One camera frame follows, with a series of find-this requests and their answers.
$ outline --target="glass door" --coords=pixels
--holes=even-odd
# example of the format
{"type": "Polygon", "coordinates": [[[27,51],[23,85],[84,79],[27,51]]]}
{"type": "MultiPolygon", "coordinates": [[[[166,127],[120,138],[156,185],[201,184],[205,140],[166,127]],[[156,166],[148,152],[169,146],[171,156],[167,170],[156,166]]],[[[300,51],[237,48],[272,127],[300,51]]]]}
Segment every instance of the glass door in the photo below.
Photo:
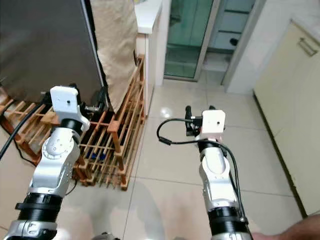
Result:
{"type": "Polygon", "coordinates": [[[197,67],[207,25],[214,14],[212,7],[213,0],[172,0],[165,78],[197,81],[196,72],[199,72],[197,67]]]}

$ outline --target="beige cloth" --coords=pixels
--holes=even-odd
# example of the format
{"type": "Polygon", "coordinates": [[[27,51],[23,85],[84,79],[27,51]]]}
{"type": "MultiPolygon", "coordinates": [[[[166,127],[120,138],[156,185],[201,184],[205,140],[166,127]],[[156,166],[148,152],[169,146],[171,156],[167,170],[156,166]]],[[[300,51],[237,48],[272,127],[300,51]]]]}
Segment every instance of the beige cloth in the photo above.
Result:
{"type": "Polygon", "coordinates": [[[108,84],[108,95],[117,112],[135,69],[134,49],[138,25],[132,0],[90,0],[97,55],[108,84]]]}

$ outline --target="white countertop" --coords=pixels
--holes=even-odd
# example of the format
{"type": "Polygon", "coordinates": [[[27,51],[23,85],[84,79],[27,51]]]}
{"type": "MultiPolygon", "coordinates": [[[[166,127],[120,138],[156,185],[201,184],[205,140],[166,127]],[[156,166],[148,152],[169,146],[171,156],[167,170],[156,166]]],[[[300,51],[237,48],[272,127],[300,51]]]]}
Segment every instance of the white countertop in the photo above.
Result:
{"type": "Polygon", "coordinates": [[[320,17],[312,15],[294,15],[291,19],[320,43],[320,17]]]}
{"type": "Polygon", "coordinates": [[[147,0],[134,5],[138,33],[152,34],[155,22],[162,8],[162,0],[147,0]]]}

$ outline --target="cabinet handle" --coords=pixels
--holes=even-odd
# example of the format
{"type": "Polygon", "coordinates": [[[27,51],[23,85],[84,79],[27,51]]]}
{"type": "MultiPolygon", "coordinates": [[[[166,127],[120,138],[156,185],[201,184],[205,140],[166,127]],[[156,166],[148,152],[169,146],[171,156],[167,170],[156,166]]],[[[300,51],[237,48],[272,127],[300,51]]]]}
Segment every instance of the cabinet handle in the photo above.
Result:
{"type": "Polygon", "coordinates": [[[298,45],[305,51],[306,54],[309,55],[309,57],[312,57],[318,52],[318,50],[313,49],[312,46],[310,46],[310,44],[307,43],[304,37],[300,37],[298,45]]]}

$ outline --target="black cable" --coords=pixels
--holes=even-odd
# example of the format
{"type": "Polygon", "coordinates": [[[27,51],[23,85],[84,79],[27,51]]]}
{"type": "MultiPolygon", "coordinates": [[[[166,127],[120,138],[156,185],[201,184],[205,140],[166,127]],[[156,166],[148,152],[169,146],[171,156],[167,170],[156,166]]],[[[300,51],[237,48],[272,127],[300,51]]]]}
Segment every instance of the black cable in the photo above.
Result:
{"type": "Polygon", "coordinates": [[[193,122],[190,119],[184,119],[184,118],[170,118],[170,119],[167,119],[167,120],[163,121],[158,126],[158,128],[156,130],[156,136],[158,137],[160,142],[162,142],[164,144],[167,144],[167,145],[171,145],[171,144],[183,145],[183,144],[195,144],[195,143],[210,143],[210,144],[213,144],[213,145],[218,145],[219,147],[225,149],[229,153],[229,155],[231,157],[231,160],[232,160],[233,167],[234,167],[235,188],[236,188],[235,191],[236,191],[236,195],[237,195],[237,198],[238,198],[241,217],[243,217],[245,219],[245,221],[247,221],[246,214],[245,214],[245,209],[244,209],[244,206],[243,206],[243,203],[242,203],[242,198],[241,198],[238,166],[237,166],[237,163],[236,163],[236,158],[235,158],[234,154],[232,153],[232,151],[230,150],[230,148],[227,147],[223,143],[220,143],[220,142],[217,142],[217,141],[211,141],[211,140],[208,140],[208,139],[191,140],[191,141],[171,141],[171,140],[169,140],[169,139],[167,139],[167,138],[165,138],[163,136],[160,136],[159,132],[160,132],[161,127],[164,124],[168,123],[168,122],[175,122],[175,121],[186,122],[186,123],[192,123],[193,122]]]}
{"type": "Polygon", "coordinates": [[[69,192],[67,192],[65,195],[67,196],[67,195],[69,195],[73,190],[75,190],[75,188],[76,188],[76,186],[77,186],[77,183],[78,183],[78,180],[76,179],[76,180],[74,180],[74,186],[73,186],[73,188],[69,191],[69,192]]]}
{"type": "Polygon", "coordinates": [[[43,99],[38,105],[36,105],[22,120],[19,122],[19,124],[15,127],[13,132],[11,133],[8,140],[3,145],[1,151],[0,151],[0,161],[2,157],[4,156],[5,152],[7,151],[8,147],[10,146],[11,141],[15,138],[16,134],[20,130],[20,128],[26,123],[26,121],[42,106],[42,104],[45,102],[45,99],[43,99]]]}
{"type": "MultiPolygon", "coordinates": [[[[9,134],[9,135],[11,135],[11,133],[2,125],[2,118],[4,117],[4,114],[5,114],[5,112],[8,110],[8,108],[10,108],[10,106],[11,106],[12,104],[14,104],[15,102],[16,102],[16,101],[13,100],[10,104],[8,104],[8,105],[3,109],[2,113],[0,114],[0,126],[1,126],[1,127],[3,128],[3,130],[5,130],[5,132],[6,132],[7,134],[9,134]]],[[[33,161],[31,161],[31,160],[29,160],[29,159],[27,159],[27,158],[25,158],[25,157],[23,156],[20,148],[18,147],[17,141],[16,141],[15,139],[13,139],[13,142],[14,142],[14,145],[15,145],[17,151],[19,152],[20,157],[21,157],[23,160],[25,160],[26,162],[28,162],[28,163],[30,163],[30,164],[32,164],[33,166],[36,167],[37,165],[36,165],[33,161]]]]}

